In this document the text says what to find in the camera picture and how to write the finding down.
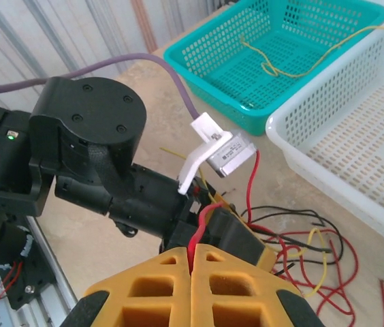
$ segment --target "robotic arm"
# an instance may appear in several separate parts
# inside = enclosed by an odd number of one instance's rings
[[[109,215],[126,237],[134,237],[138,230],[155,235],[162,240],[161,253],[186,247],[197,230],[197,214],[210,203],[208,194],[222,200],[200,178],[190,183],[196,162],[208,159],[225,176],[251,156],[255,147],[245,142],[242,134],[224,134],[216,124],[208,124],[206,117],[197,119],[193,128],[204,143],[191,154],[180,180],[175,181],[133,163],[145,122],[146,109],[139,96],[105,78],[51,78],[32,114],[0,108],[0,264],[34,262],[39,257],[33,238],[18,225],[18,218],[41,215],[54,177],[57,197]],[[242,159],[231,160],[237,155]],[[198,213],[193,211],[196,203]],[[275,254],[228,204],[213,211],[201,243],[261,271],[269,272],[275,263]],[[29,280],[42,270],[33,272],[33,267],[29,268],[24,265],[20,279]],[[36,291],[24,298],[21,287],[12,287],[7,293],[12,308],[19,309],[37,296],[48,280],[40,281]],[[96,312],[106,298],[94,302]],[[305,308],[305,300],[299,295],[296,299]],[[75,318],[87,313],[87,308],[85,299],[79,302],[65,325],[75,326]],[[311,309],[306,317],[317,323]]]

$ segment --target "white bracket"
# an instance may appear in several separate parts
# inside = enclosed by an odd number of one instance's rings
[[[178,192],[183,195],[191,186],[199,166],[233,137],[229,131],[223,131],[207,112],[195,119],[191,126],[201,136],[204,143],[187,156],[180,171]]]

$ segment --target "beige tabletop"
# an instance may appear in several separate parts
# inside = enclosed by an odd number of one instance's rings
[[[156,51],[163,55],[163,49]],[[140,61],[118,80],[131,87],[143,99],[148,112],[144,135],[135,156],[137,164],[176,178],[182,160],[159,150],[168,147],[179,153],[190,153],[199,146],[200,138],[189,126],[191,117],[169,75],[157,64]],[[225,130],[236,126],[222,114],[192,95],[199,112],[208,112]],[[287,166],[283,154],[266,136],[252,137],[262,154],[261,165],[253,185],[252,203],[287,208],[311,208],[331,219],[354,245],[359,256],[359,274],[347,287],[347,295],[355,307],[356,326],[382,326],[383,310],[379,278],[384,279],[384,238],[364,225],[333,200],[323,195]],[[219,178],[204,165],[206,178],[240,210],[245,208],[245,191],[253,167],[253,159],[227,178]],[[44,214],[38,219],[59,264],[79,298],[90,285],[134,266],[158,254],[160,240],[140,232],[135,238],[125,238],[110,219],[92,213],[54,197],[53,189]],[[271,218],[266,225],[276,232],[309,230],[308,219],[302,217]],[[346,248],[342,259],[346,279],[354,268],[353,257]],[[307,266],[312,281],[318,282],[322,267]],[[300,276],[297,267],[293,275]],[[327,274],[326,285],[337,286],[336,269]],[[316,308],[321,298],[308,301]],[[338,296],[334,300],[345,307]],[[326,326],[347,326],[351,320],[326,305],[321,313]]]

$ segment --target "purple cable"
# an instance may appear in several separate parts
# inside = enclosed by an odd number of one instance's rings
[[[81,75],[85,75],[87,73],[91,73],[94,70],[103,68],[105,66],[112,65],[114,63],[119,63],[121,61],[128,61],[128,60],[136,60],[136,59],[154,61],[155,63],[158,63],[160,66],[162,66],[168,72],[168,74],[171,76],[172,80],[174,81],[175,85],[177,86],[177,89],[180,92],[180,95],[183,98],[183,101],[185,102],[185,106],[189,111],[189,113],[191,114],[192,118],[193,119],[198,118],[199,113],[195,109],[195,106],[192,103],[191,97],[189,97],[189,94],[187,93],[186,88],[183,85],[180,77],[178,77],[177,73],[172,69],[172,67],[166,61],[164,61],[162,58],[159,58],[158,56],[155,56],[153,54],[151,55],[148,53],[131,53],[131,54],[124,54],[117,57],[112,57],[112,58],[100,61],[99,63],[94,63],[93,65],[90,65],[88,67],[76,70],[75,72],[63,74],[61,75],[61,77],[75,78]],[[12,91],[25,89],[27,87],[42,85],[47,82],[47,79],[48,78],[34,78],[32,80],[24,80],[22,82],[3,84],[3,85],[0,85],[0,93],[12,92]]]

